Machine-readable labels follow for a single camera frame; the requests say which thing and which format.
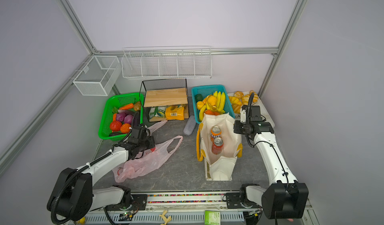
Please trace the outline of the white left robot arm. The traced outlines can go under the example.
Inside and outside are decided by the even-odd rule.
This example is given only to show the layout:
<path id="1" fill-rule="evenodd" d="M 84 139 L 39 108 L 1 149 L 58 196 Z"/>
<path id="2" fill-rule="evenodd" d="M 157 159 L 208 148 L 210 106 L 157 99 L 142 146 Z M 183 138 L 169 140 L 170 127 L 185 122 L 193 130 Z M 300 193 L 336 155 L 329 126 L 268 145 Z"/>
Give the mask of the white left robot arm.
<path id="1" fill-rule="evenodd" d="M 131 190 L 123 186 L 94 190 L 104 175 L 120 164 L 141 159 L 146 150 L 155 148 L 154 137 L 143 125 L 135 126 L 106 154 L 77 169 L 64 169 L 57 179 L 47 203 L 51 221 L 61 225 L 79 221 L 93 210 L 121 205 L 129 208 L 133 202 Z"/>

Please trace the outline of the orange Fanta can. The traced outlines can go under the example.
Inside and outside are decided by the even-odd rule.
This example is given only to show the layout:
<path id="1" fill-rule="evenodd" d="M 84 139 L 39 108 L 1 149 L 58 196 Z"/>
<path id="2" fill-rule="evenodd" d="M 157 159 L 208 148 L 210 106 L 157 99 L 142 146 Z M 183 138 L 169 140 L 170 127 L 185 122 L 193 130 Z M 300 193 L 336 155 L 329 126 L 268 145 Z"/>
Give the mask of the orange Fanta can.
<path id="1" fill-rule="evenodd" d="M 222 135 L 222 130 L 219 126 L 213 126 L 211 128 L 211 141 L 213 142 L 216 138 L 220 138 Z"/>

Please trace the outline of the orange pumpkin toy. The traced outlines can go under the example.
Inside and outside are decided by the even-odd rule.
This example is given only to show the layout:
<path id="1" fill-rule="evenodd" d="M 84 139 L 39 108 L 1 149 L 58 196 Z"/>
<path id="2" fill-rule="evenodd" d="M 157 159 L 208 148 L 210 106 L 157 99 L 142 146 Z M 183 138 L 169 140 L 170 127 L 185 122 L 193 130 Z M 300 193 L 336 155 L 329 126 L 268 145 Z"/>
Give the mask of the orange pumpkin toy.
<path id="1" fill-rule="evenodd" d="M 121 126 L 121 128 L 120 128 L 120 132 L 121 132 L 122 134 L 128 134 L 128 133 L 131 131 L 131 129 L 132 129 L 131 124 L 126 123 L 126 124 L 123 124 L 123 125 Z"/>

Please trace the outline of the red cola can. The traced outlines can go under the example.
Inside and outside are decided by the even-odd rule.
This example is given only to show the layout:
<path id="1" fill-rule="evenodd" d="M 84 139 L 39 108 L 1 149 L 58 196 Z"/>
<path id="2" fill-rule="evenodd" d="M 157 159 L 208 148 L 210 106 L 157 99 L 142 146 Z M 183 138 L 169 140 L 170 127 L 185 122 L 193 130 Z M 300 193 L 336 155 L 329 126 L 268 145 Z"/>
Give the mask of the red cola can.
<path id="1" fill-rule="evenodd" d="M 224 147 L 223 139 L 221 137 L 220 138 L 216 138 L 212 142 L 212 153 L 215 154 L 215 155 L 220 154 L 222 152 L 222 150 L 223 150 L 223 147 Z"/>

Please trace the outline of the cream canvas tote bag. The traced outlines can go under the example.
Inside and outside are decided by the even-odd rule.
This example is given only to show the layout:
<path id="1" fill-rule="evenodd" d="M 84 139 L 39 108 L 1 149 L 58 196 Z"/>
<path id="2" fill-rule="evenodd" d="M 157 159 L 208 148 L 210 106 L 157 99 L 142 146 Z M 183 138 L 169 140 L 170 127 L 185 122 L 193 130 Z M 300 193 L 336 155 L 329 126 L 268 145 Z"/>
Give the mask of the cream canvas tote bag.
<path id="1" fill-rule="evenodd" d="M 242 156 L 242 138 L 234 133 L 235 119 L 228 114 L 205 115 L 197 134 L 197 159 L 205 164 L 207 181 L 230 181 Z"/>

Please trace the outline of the red tomato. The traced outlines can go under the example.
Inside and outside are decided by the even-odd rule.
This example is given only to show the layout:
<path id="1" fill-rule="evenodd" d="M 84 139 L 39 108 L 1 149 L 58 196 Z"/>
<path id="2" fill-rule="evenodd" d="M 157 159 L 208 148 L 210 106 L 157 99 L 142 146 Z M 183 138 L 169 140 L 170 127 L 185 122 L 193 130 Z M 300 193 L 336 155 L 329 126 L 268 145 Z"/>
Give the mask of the red tomato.
<path id="1" fill-rule="evenodd" d="M 118 132 L 121 130 L 122 125 L 120 121 L 114 120 L 110 123 L 110 129 L 113 132 Z"/>

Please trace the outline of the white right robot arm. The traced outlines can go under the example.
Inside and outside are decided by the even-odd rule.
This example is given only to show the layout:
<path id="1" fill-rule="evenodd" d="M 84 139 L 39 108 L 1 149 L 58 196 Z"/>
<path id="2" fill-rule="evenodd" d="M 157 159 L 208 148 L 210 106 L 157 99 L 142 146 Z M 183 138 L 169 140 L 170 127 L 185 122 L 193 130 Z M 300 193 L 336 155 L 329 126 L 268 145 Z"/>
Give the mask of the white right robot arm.
<path id="1" fill-rule="evenodd" d="M 267 219 L 301 219 L 309 189 L 298 182 L 279 149 L 272 125 L 265 121 L 259 106 L 242 106 L 234 133 L 244 135 L 252 148 L 258 148 L 269 177 L 269 187 L 243 184 L 237 193 L 227 193 L 228 209 L 258 209 Z"/>

